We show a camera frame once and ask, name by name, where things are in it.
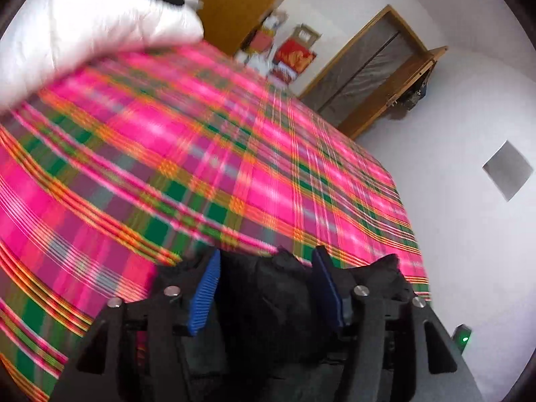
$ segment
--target white pillow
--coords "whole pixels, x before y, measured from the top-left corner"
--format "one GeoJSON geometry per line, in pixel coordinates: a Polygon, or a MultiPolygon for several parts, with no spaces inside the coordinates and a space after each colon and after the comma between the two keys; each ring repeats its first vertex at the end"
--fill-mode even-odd
{"type": "Polygon", "coordinates": [[[202,38],[191,8],[161,0],[27,0],[0,40],[0,110],[95,56],[202,38]]]}

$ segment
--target plaid bedsheet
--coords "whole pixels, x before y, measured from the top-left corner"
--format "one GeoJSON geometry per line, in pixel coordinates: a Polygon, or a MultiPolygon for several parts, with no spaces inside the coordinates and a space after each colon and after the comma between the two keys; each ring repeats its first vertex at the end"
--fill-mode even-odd
{"type": "Polygon", "coordinates": [[[341,267],[395,252],[428,296],[391,176],[206,43],[85,66],[0,118],[0,352],[36,401],[106,300],[203,244],[341,267]]]}

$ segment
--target blue gripper pad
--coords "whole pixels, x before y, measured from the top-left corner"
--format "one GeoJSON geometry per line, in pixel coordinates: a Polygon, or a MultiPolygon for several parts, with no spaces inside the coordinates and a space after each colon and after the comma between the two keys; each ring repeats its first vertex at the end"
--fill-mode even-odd
{"type": "Polygon", "coordinates": [[[340,331],[344,327],[342,318],[342,299],[331,276],[333,263],[324,247],[313,249],[312,295],[320,308],[326,324],[333,331],[340,331]]]}
{"type": "Polygon", "coordinates": [[[190,301],[190,318],[188,332],[195,336],[202,329],[208,318],[208,312],[214,300],[214,293],[220,279],[220,250],[216,249],[206,266],[205,273],[199,282],[195,295],[190,301]]]}

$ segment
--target silver screw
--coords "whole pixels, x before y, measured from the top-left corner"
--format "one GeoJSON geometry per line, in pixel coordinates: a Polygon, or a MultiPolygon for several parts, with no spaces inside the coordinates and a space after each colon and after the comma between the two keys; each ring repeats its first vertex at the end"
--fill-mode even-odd
{"type": "Polygon", "coordinates": [[[181,288],[178,286],[168,286],[164,289],[166,296],[178,296],[181,294],[181,288]]]}
{"type": "Polygon", "coordinates": [[[414,306],[416,306],[417,308],[424,308],[424,307],[426,307],[426,301],[425,301],[423,298],[419,297],[419,296],[414,297],[414,298],[411,300],[411,302],[412,302],[412,304],[413,304],[414,306]]]}
{"type": "Polygon", "coordinates": [[[367,286],[355,286],[354,293],[358,296],[368,296],[371,294],[371,291],[367,286]]]}
{"type": "Polygon", "coordinates": [[[123,300],[119,297],[111,297],[109,300],[108,300],[108,306],[110,308],[118,308],[121,306],[121,304],[123,303],[123,300]]]}

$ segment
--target colorful checkered fabric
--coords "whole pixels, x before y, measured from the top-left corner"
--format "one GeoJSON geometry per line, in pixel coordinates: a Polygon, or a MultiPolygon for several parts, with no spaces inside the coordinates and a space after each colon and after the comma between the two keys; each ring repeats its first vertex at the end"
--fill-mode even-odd
{"type": "Polygon", "coordinates": [[[45,401],[106,300],[203,244],[340,267],[398,254],[427,296],[390,175],[206,43],[85,66],[0,118],[0,349],[45,401]]]}

